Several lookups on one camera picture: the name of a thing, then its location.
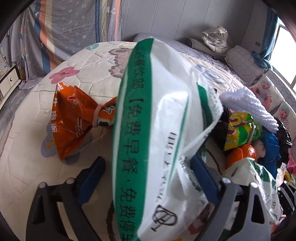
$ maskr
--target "orange snack bag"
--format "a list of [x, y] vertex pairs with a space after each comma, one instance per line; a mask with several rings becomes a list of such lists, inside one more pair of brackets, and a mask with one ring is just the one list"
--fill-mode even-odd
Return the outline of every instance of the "orange snack bag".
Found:
[[52, 104], [52, 134], [61, 160], [75, 151], [92, 127], [112, 126], [117, 97], [104, 106], [77, 86], [57, 83]]

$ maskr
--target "blue curtain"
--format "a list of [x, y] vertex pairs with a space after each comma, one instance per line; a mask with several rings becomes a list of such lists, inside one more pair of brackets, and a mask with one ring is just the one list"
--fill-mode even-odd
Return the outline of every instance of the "blue curtain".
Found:
[[260, 68], [272, 69], [269, 60], [271, 58], [272, 50], [274, 48], [278, 27], [279, 18], [277, 14], [274, 13], [270, 8], [268, 8], [261, 53], [256, 53], [255, 51], [252, 51], [254, 62]]

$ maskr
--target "pink flower pattern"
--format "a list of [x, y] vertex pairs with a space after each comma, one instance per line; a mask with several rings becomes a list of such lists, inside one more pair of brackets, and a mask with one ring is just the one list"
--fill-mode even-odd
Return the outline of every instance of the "pink flower pattern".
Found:
[[52, 80], [51, 81], [52, 84], [56, 84], [56, 83], [62, 81], [64, 78], [74, 76], [74, 75], [78, 74], [79, 72], [80, 72], [79, 69], [74, 69], [73, 66], [70, 66], [70, 67], [60, 70], [57, 73], [54, 73], [49, 78]]

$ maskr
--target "baby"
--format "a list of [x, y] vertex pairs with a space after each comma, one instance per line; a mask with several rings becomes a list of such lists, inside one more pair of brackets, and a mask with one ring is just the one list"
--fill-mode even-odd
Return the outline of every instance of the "baby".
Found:
[[279, 107], [279, 111], [275, 115], [275, 117], [279, 118], [279, 120], [284, 124], [287, 130], [289, 130], [289, 121], [287, 119], [289, 112], [289, 106], [286, 103], [282, 103]]
[[262, 98], [262, 105], [264, 108], [269, 111], [269, 107], [271, 104], [271, 93], [270, 93], [270, 86], [271, 86], [271, 81], [269, 78], [263, 78], [261, 81], [258, 81], [256, 84], [251, 86], [251, 91], [253, 93], [259, 94], [259, 96]]

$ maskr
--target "cream bed cover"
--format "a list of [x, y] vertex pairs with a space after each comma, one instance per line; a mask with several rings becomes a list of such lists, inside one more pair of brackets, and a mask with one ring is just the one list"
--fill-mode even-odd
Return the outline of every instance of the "cream bed cover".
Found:
[[[57, 157], [50, 120], [54, 91], [59, 81], [78, 86], [99, 104], [117, 96], [128, 57], [135, 45], [104, 42], [81, 50], [50, 72], [17, 109], [0, 141], [0, 211], [21, 241], [25, 240], [28, 214], [38, 184], [43, 181], [49, 185], [59, 184], [69, 177], [76, 177], [98, 156], [106, 160], [106, 171], [91, 200], [82, 209], [103, 241], [120, 240], [112, 205], [112, 131], [94, 128], [85, 140], [86, 145], [62, 162]], [[181, 55], [204, 72], [218, 94], [243, 86], [230, 73]], [[208, 164], [218, 165], [212, 157], [211, 153]], [[60, 213], [69, 237], [77, 240], [61, 205]], [[177, 240], [193, 240], [201, 226], [197, 219]]]

